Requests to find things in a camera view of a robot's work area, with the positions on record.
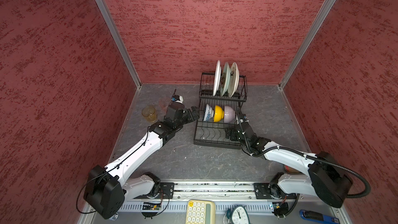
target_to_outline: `dish rack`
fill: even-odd
[[[220,96],[220,85],[215,96],[213,96],[214,73],[202,73],[200,89],[199,89],[199,119],[196,121],[195,134],[193,143],[201,146],[212,146],[230,149],[240,149],[240,142],[231,141],[228,137],[226,129],[234,128],[237,121],[232,123],[224,123],[224,119],[220,122],[212,122],[211,120],[203,121],[206,104],[213,109],[216,105],[222,107],[230,106],[236,113],[246,102],[247,98],[247,82],[246,76],[239,76],[238,88],[234,95],[229,97],[227,93]]]

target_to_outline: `yellow calculator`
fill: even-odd
[[[186,224],[215,224],[216,204],[211,201],[190,200],[187,207]]]

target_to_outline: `alarm clock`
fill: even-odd
[[[229,214],[229,223],[250,224],[249,215],[242,205],[235,207]]]

